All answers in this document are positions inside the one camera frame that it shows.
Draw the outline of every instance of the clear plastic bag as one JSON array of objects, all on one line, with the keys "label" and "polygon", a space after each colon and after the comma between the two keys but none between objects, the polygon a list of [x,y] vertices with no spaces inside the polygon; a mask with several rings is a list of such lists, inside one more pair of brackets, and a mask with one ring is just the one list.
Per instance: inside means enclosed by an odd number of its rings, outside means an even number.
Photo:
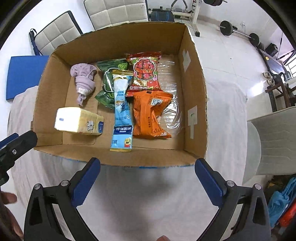
[{"label": "clear plastic bag", "polygon": [[162,59],[159,60],[158,64],[158,81],[160,83],[160,87],[164,92],[173,95],[171,103],[162,112],[160,126],[172,136],[176,136],[180,133],[184,126],[182,108],[180,108],[178,103],[177,83],[171,82],[173,81],[171,78],[172,76],[174,76],[174,78],[181,78],[181,76],[180,73],[176,73],[177,69],[175,62],[172,60],[173,56],[163,56]]}]

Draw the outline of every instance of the window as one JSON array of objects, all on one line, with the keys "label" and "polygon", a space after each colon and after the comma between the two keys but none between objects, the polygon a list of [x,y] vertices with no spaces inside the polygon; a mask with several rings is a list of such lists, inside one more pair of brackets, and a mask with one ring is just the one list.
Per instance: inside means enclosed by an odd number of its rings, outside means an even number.
[{"label": "window", "polygon": [[293,77],[296,77],[296,55],[286,64],[286,69],[290,71]]}]

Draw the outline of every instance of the plastic bag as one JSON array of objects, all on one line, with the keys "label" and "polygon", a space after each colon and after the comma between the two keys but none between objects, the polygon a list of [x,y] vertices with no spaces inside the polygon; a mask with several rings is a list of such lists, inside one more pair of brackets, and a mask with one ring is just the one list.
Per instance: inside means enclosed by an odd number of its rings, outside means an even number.
[{"label": "plastic bag", "polygon": [[97,66],[103,72],[103,86],[102,90],[95,96],[95,98],[104,106],[111,109],[114,109],[115,107],[113,76],[111,71],[115,69],[127,70],[128,65],[128,62],[124,58],[97,62]]},{"label": "plastic bag", "polygon": [[182,107],[179,104],[177,93],[177,83],[168,83],[165,81],[171,74],[178,76],[173,60],[173,56],[167,55],[164,55],[163,58],[159,60],[158,79],[161,89],[173,95],[171,103],[165,108],[161,115],[161,127],[174,137],[180,133],[184,126]]}]

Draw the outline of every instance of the qr code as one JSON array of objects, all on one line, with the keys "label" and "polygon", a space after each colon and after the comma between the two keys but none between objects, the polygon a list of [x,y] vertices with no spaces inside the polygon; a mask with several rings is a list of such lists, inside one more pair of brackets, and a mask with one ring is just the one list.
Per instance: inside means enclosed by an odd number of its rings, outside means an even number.
[{"label": "qr code", "polygon": [[160,99],[152,99],[151,101],[151,105],[158,105],[158,104],[161,104],[162,100]]}]

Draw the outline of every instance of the cardboard box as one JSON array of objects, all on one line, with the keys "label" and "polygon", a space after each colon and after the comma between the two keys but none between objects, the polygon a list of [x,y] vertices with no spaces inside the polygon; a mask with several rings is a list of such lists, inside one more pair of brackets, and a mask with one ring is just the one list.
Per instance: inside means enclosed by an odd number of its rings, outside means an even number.
[{"label": "cardboard box", "polygon": [[[58,108],[78,106],[70,68],[78,63],[124,58],[125,53],[161,51],[173,60],[166,80],[177,83],[179,106],[183,113],[182,131],[169,139],[133,139],[131,152],[111,152],[114,112],[98,105],[94,96],[102,89],[101,72],[94,76],[95,91],[83,108],[104,117],[103,134],[84,136],[54,129]],[[193,165],[207,149],[206,87],[194,41],[182,23],[129,23],[90,32],[59,46],[50,56],[39,83],[33,118],[38,136],[36,150],[66,158],[130,167]]]}]

